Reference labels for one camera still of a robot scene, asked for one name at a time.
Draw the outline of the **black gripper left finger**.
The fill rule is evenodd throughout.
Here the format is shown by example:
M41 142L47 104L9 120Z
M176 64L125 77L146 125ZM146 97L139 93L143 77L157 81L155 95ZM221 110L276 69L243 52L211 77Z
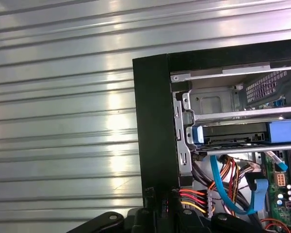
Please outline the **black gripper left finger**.
M70 233L153 233L155 232L155 190L145 190L145 205L134 215L124 217L117 212L105 212L73 229Z

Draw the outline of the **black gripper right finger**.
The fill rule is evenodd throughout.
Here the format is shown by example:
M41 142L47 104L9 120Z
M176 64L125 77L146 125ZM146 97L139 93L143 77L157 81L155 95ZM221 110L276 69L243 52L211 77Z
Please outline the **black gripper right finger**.
M182 197L189 201L210 204L206 201L206 191L194 191L180 189L177 201L177 226L179 233L258 233L259 225L253 225L240 218L227 213L216 213L211 218L199 216L196 212L207 214L208 212L191 202L181 203Z

